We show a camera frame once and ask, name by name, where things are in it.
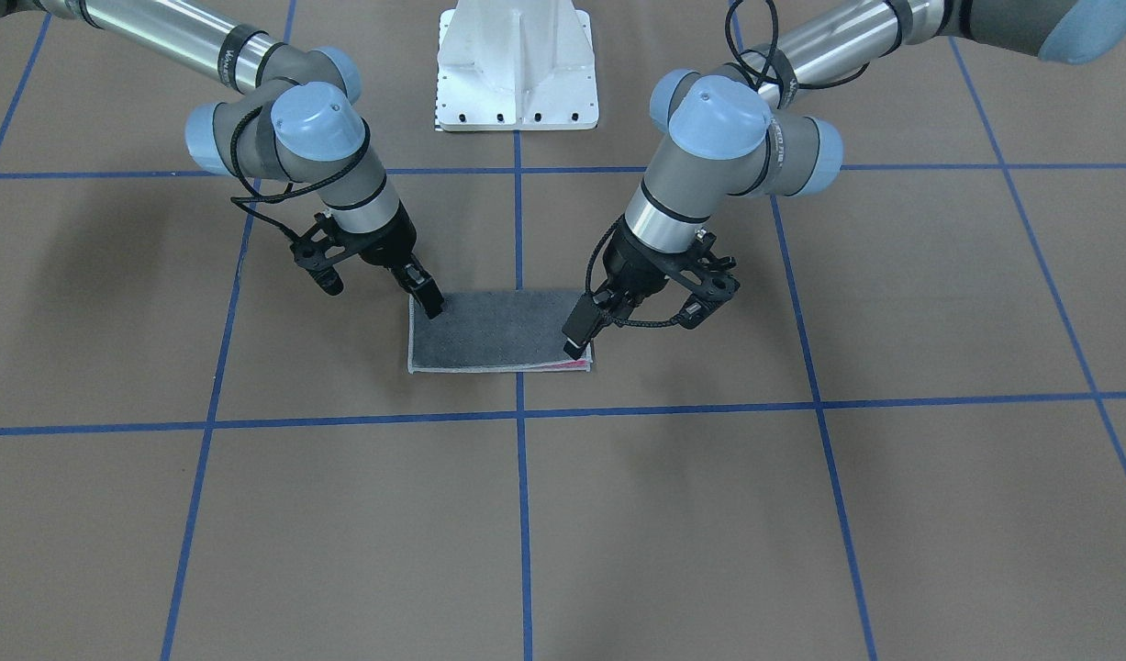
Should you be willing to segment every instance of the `grid line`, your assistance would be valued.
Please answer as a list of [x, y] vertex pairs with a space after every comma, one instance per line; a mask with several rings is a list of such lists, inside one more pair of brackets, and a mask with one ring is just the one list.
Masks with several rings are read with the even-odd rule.
[[17, 114], [17, 106], [20, 106], [20, 99], [25, 96], [25, 87], [28, 84], [28, 78], [33, 74], [33, 68], [37, 65], [37, 57], [42, 54], [42, 47], [45, 46], [45, 36], [47, 35], [47, 26], [52, 21], [52, 15], [45, 14], [45, 20], [42, 21], [42, 26], [37, 30], [37, 41], [33, 44], [33, 50], [28, 54], [28, 62], [25, 63], [25, 71], [20, 74], [20, 81], [17, 82], [17, 90], [12, 93], [12, 100], [8, 104], [8, 109], [3, 113], [3, 122], [0, 122], [0, 148], [3, 146], [3, 139], [8, 136], [8, 127], [12, 125], [12, 117]]
[[[294, 16], [297, 12], [297, 0], [289, 0], [289, 9], [285, 15], [285, 29], [282, 30], [282, 41], [288, 42], [294, 29]], [[260, 190], [260, 179], [253, 181], [252, 187]], [[184, 584], [188, 562], [191, 557], [191, 544], [195, 539], [195, 525], [199, 513], [199, 502], [203, 498], [203, 485], [207, 472], [207, 457], [211, 455], [211, 439], [216, 429], [216, 411], [220, 409], [220, 396], [224, 385], [224, 369], [227, 366], [227, 350], [232, 342], [232, 328], [235, 327], [236, 304], [241, 298], [241, 276], [244, 269], [244, 258], [249, 251], [249, 240], [252, 238], [252, 214], [247, 214], [244, 218], [244, 231], [241, 235], [241, 248], [235, 256], [235, 268], [232, 269], [232, 288], [227, 298], [227, 312], [224, 316], [224, 331], [220, 342], [218, 356], [216, 356], [216, 373], [211, 386], [211, 398], [207, 401], [207, 418], [203, 438], [199, 440], [199, 459], [196, 462], [195, 479], [191, 484], [191, 499], [188, 503], [188, 515], [184, 524], [184, 541], [180, 545], [180, 560], [176, 566], [176, 582], [171, 589], [171, 602], [167, 611], [167, 628], [163, 633], [163, 647], [160, 652], [160, 661], [170, 661], [171, 650], [176, 643], [176, 625], [180, 615], [181, 599], [184, 599]]]
[[[513, 132], [513, 271], [515, 288], [521, 291], [522, 260], [522, 204], [521, 204], [521, 132]], [[534, 573], [529, 557], [529, 467], [526, 462], [526, 375], [515, 377], [515, 419], [518, 428], [518, 530], [521, 541], [521, 656], [534, 661]]]
[[[968, 395], [950, 398], [900, 398], [882, 400], [823, 400], [823, 410], [910, 409], [911, 407], [948, 405], [1019, 405], [1019, 403], [1049, 403], [1065, 401], [1103, 400], [1124, 401], [1126, 390], [1092, 393], [1034, 393], [1020, 395]], [[592, 409], [527, 409], [526, 420], [560, 418], [620, 418], [650, 416], [714, 416], [723, 413], [774, 413], [781, 410], [814, 410], [813, 401], [721, 403], [720, 405], [626, 405], [592, 407]], [[216, 420], [185, 420], [176, 422], [117, 422], [100, 425], [51, 425], [0, 427], [0, 436], [61, 436], [61, 435], [119, 435], [134, 431], [204, 430], [265, 430], [289, 427], [336, 427], [374, 425], [417, 425], [444, 422], [474, 422], [479, 420], [516, 420], [516, 410], [476, 410], [463, 413], [410, 413], [394, 416], [345, 416], [327, 418], [249, 418]]]
[[[1084, 169], [1084, 171], [1121, 171], [1126, 163], [1007, 163], [1008, 169]], [[542, 175], [617, 175], [643, 172], [647, 167], [406, 167], [387, 168], [387, 175], [427, 177], [446, 175], [542, 176]], [[844, 163], [842, 171], [951, 171], [951, 169], [1003, 169], [999, 163]], [[0, 171], [0, 180], [29, 179], [162, 179], [163, 177], [226, 177], [202, 169], [155, 169], [154, 171]]]
[[806, 338], [806, 323], [803, 322], [803, 309], [795, 286], [795, 271], [792, 267], [790, 250], [786, 245], [786, 232], [781, 223], [779, 202], [771, 196], [771, 214], [779, 235], [779, 252], [786, 273], [786, 289], [790, 296], [795, 313], [795, 328], [798, 331], [798, 342], [803, 351], [803, 367], [806, 369], [806, 382], [811, 387], [811, 408], [815, 411], [815, 422], [820, 428], [820, 443], [823, 446], [823, 459], [828, 467], [828, 480], [831, 482], [831, 498], [835, 501], [835, 517], [840, 520], [840, 536], [843, 538], [844, 556], [848, 559], [848, 573], [851, 575], [852, 593], [856, 595], [856, 610], [860, 615], [860, 631], [865, 635], [865, 650], [869, 661], [876, 661], [876, 638], [873, 635], [873, 623], [868, 615], [868, 604], [865, 600], [865, 583], [860, 580], [860, 564], [856, 560], [856, 544], [852, 543], [851, 526], [848, 522], [848, 508], [844, 507], [843, 489], [840, 485], [840, 472], [835, 468], [835, 455], [831, 450], [831, 432], [828, 431], [828, 419], [824, 414], [823, 400], [820, 396], [820, 381], [815, 373], [815, 361], [811, 358], [811, 342]]
[[1080, 339], [1078, 338], [1078, 334], [1075, 334], [1073, 320], [1069, 318], [1067, 306], [1061, 297], [1060, 289], [1056, 286], [1056, 280], [1053, 278], [1053, 271], [1051, 271], [1051, 268], [1048, 267], [1048, 260], [1044, 258], [1044, 250], [1040, 250], [1039, 240], [1036, 238], [1036, 230], [1031, 225], [1031, 218], [1028, 217], [1027, 209], [1025, 209], [1024, 197], [1019, 195], [1019, 188], [1015, 185], [1015, 178], [1011, 176], [1008, 162], [1003, 159], [1003, 150], [1000, 148], [999, 140], [995, 140], [994, 129], [991, 128], [991, 122], [986, 117], [986, 110], [983, 107], [982, 99], [978, 97], [978, 92], [975, 89], [974, 80], [971, 79], [969, 69], [966, 66], [966, 62], [963, 60], [960, 51], [958, 51], [958, 45], [953, 37], [948, 37], [948, 42], [950, 44], [950, 50], [954, 53], [954, 57], [958, 63], [958, 68], [962, 71], [962, 78], [965, 80], [966, 89], [968, 89], [971, 99], [974, 100], [975, 108], [978, 110], [978, 117], [983, 122], [983, 129], [986, 131], [986, 137], [990, 139], [991, 148], [994, 150], [994, 158], [999, 159], [1000, 171], [1003, 172], [1003, 178], [1007, 180], [1008, 189], [1011, 191], [1011, 200], [1015, 202], [1015, 208], [1019, 213], [1019, 220], [1024, 222], [1024, 229], [1028, 234], [1028, 242], [1031, 243], [1031, 250], [1036, 254], [1036, 260], [1039, 263], [1039, 270], [1044, 273], [1044, 282], [1048, 285], [1053, 301], [1056, 302], [1056, 311], [1061, 316], [1061, 322], [1064, 325], [1065, 333], [1069, 336], [1069, 341], [1073, 343], [1073, 351], [1075, 352], [1075, 357], [1078, 357], [1080, 372], [1084, 374], [1085, 382], [1089, 385], [1089, 392], [1097, 405], [1097, 413], [1100, 414], [1105, 432], [1109, 435], [1109, 444], [1114, 447], [1114, 453], [1117, 455], [1118, 464], [1120, 464], [1121, 472], [1125, 473], [1126, 481], [1125, 448], [1121, 447], [1121, 440], [1117, 436], [1114, 422], [1109, 419], [1109, 411], [1105, 409], [1105, 400], [1100, 396], [1100, 390], [1097, 386], [1097, 381], [1094, 379], [1092, 369], [1089, 368], [1089, 361], [1084, 356], [1084, 348], [1080, 346]]

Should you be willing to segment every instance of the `blue joint cap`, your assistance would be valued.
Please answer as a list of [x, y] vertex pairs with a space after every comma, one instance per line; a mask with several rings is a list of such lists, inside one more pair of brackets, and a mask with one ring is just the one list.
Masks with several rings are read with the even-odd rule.
[[350, 55], [333, 46], [322, 46], [315, 48], [315, 51], [322, 53], [334, 63], [334, 66], [339, 70], [339, 75], [343, 77], [346, 97], [348, 97], [351, 104], [357, 104], [358, 97], [363, 96], [363, 77], [358, 72], [355, 60], [351, 60]]
[[754, 151], [771, 125], [771, 108], [741, 82], [706, 75], [692, 83], [668, 120], [668, 134], [694, 157], [726, 161]]
[[213, 175], [231, 175], [224, 159], [220, 158], [220, 148], [216, 146], [216, 135], [213, 132], [213, 117], [218, 106], [220, 104], [207, 104], [191, 110], [188, 124], [184, 126], [184, 140], [188, 143], [191, 160], [198, 167]]
[[696, 71], [672, 70], [652, 88], [652, 96], [647, 99], [647, 116], [660, 132], [668, 133], [668, 108], [672, 105], [672, 93], [677, 93], [677, 87], [691, 72]]
[[363, 146], [366, 126], [341, 89], [307, 82], [287, 89], [270, 111], [283, 146], [311, 161], [339, 161]]
[[844, 140], [840, 137], [840, 132], [822, 118], [807, 118], [815, 123], [815, 129], [820, 133], [820, 153], [815, 155], [815, 168], [806, 184], [788, 197], [814, 196], [823, 191], [840, 175], [840, 167], [844, 163]]
[[1045, 38], [1038, 55], [1045, 62], [1093, 62], [1125, 34], [1126, 0], [1079, 0]]

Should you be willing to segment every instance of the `black cable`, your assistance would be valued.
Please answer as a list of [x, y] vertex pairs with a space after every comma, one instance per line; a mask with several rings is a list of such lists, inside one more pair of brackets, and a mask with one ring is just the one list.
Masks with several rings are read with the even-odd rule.
[[[588, 274], [587, 276], [583, 277], [583, 293], [587, 294], [587, 296], [591, 297], [596, 296], [596, 293], [591, 291], [591, 271], [592, 269], [596, 268], [596, 260], [599, 259], [599, 251], [604, 249], [604, 243], [608, 242], [608, 239], [613, 236], [613, 233], [616, 231], [616, 225], [618, 225], [618, 223], [620, 222], [619, 221], [614, 222], [613, 225], [608, 227], [608, 231], [604, 232], [604, 238], [601, 238], [599, 242], [596, 243], [596, 250], [591, 252], [591, 259], [588, 260]], [[596, 310], [599, 311], [600, 318], [602, 318], [605, 321], [614, 323], [615, 325], [622, 328], [625, 325], [628, 325], [631, 328], [669, 328], [672, 325], [677, 325], [677, 323], [681, 322], [680, 314], [674, 314], [671, 318], [668, 318], [667, 321], [635, 321], [633, 319], [613, 316], [613, 313], [609, 313], [608, 311], [601, 309], [601, 306], [597, 306]]]
[[734, 12], [738, 12], [739, 7], [744, 1], [733, 0], [730, 3], [730, 8], [726, 9], [726, 46], [730, 48], [730, 54], [734, 56], [734, 62], [738, 62], [739, 66], [742, 68], [742, 75], [747, 79], [747, 84], [751, 89], [758, 89], [759, 84], [763, 82], [777, 82], [777, 80], [769, 78], [767, 73], [771, 70], [771, 60], [774, 60], [776, 52], [779, 51], [779, 9], [776, 8], [774, 0], [766, 0], [767, 9], [771, 12], [771, 45], [767, 50], [766, 56], [763, 56], [762, 71], [758, 71], [742, 59], [744, 52], [738, 50], [738, 43], [734, 42], [734, 32], [731, 29]]
[[252, 187], [252, 184], [249, 182], [248, 177], [244, 177], [244, 171], [243, 169], [241, 169], [240, 159], [236, 158], [235, 153], [236, 143], [240, 142], [241, 135], [244, 133], [244, 129], [248, 128], [250, 124], [252, 124], [252, 120], [254, 120], [260, 115], [260, 110], [261, 108], [253, 108], [252, 110], [250, 110], [249, 114], [247, 114], [247, 116], [241, 117], [241, 120], [235, 123], [235, 128], [232, 129], [232, 139], [227, 145], [229, 150], [227, 154], [232, 161], [232, 176], [234, 176], [235, 179], [240, 181], [241, 186], [244, 187], [245, 191], [250, 193], [250, 196], [248, 197], [234, 196], [231, 197], [231, 202], [236, 206], [236, 208], [240, 208], [244, 213], [248, 213], [249, 215], [256, 218], [260, 218], [260, 221], [268, 222], [269, 225], [276, 226], [277, 230], [280, 230], [280, 233], [285, 234], [286, 239], [296, 242], [300, 241], [302, 238], [297, 233], [295, 233], [295, 231], [291, 230], [285, 223], [277, 221], [277, 218], [260, 213], [257, 209], [253, 209], [252, 206], [249, 205], [253, 204], [278, 205], [282, 202], [293, 200], [294, 197], [305, 196], [305, 194], [307, 193], [316, 191], [316, 189], [324, 188], [333, 184], [334, 181], [338, 181], [339, 179], [341, 179], [341, 177], [348, 175], [349, 171], [352, 171], [352, 169], [357, 167], [358, 163], [361, 162], [363, 157], [365, 157], [366, 152], [369, 150], [370, 145], [369, 126], [366, 126], [366, 120], [363, 122], [363, 126], [365, 126], [368, 133], [366, 133], [366, 137], [363, 139], [363, 145], [360, 145], [358, 150], [355, 152], [354, 154], [355, 158], [349, 163], [346, 163], [345, 167], [340, 169], [340, 171], [337, 171], [334, 175], [330, 177], [325, 177], [322, 181], [319, 181], [316, 184], [311, 184], [310, 186], [304, 186], [302, 188], [294, 189], [294, 182], [289, 182], [285, 186], [285, 190], [282, 193], [277, 193], [276, 196], [262, 196], [256, 188]]
[[[771, 84], [779, 84], [781, 87], [781, 81], [779, 78], [771, 78], [767, 73], [771, 70], [771, 60], [776, 55], [777, 50], [779, 50], [779, 11], [776, 9], [774, 0], [766, 0], [769, 11], [771, 11], [771, 46], [767, 50], [767, 53], [757, 53], [757, 51], [748, 48], [747, 51], [739, 51], [738, 43], [734, 42], [734, 32], [731, 29], [731, 24], [734, 20], [734, 14], [738, 12], [739, 6], [741, 6], [745, 0], [733, 0], [730, 3], [730, 8], [726, 9], [726, 46], [730, 48], [730, 54], [734, 56], [734, 62], [738, 62], [739, 71], [742, 72], [742, 78], [747, 79], [747, 84], [751, 89], [758, 89], [762, 83], [769, 82]], [[757, 53], [762, 55], [762, 71], [758, 71], [751, 66], [747, 60], [742, 59], [742, 55], [747, 53]], [[854, 74], [842, 78], [839, 80], [832, 80], [831, 82], [820, 82], [820, 83], [802, 83], [799, 89], [832, 89], [833, 87], [840, 87], [841, 84], [847, 84], [868, 71], [868, 63], [865, 66], [856, 70]]]
[[869, 64], [868, 62], [865, 62], [865, 66], [859, 68], [859, 70], [856, 70], [856, 72], [854, 72], [854, 74], [849, 75], [848, 78], [841, 78], [840, 80], [832, 80], [831, 82], [820, 82], [817, 84], [803, 83], [798, 88], [799, 89], [832, 89], [833, 87], [840, 87], [841, 84], [848, 84], [849, 82], [856, 80], [857, 78], [860, 78], [860, 75], [864, 75], [865, 71], [868, 71], [868, 64]]

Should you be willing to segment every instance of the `white metal pedestal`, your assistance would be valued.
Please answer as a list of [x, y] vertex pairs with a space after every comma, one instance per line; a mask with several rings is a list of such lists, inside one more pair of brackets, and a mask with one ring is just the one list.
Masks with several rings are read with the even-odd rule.
[[566, 131], [599, 122], [591, 18], [571, 0], [458, 0], [440, 16], [443, 131]]

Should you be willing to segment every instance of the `gray towel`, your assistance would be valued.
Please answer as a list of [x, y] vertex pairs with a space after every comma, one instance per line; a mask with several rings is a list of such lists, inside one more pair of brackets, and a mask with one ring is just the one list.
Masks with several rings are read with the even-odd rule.
[[563, 322], [581, 292], [445, 294], [429, 320], [409, 301], [408, 372], [591, 372], [563, 351]]

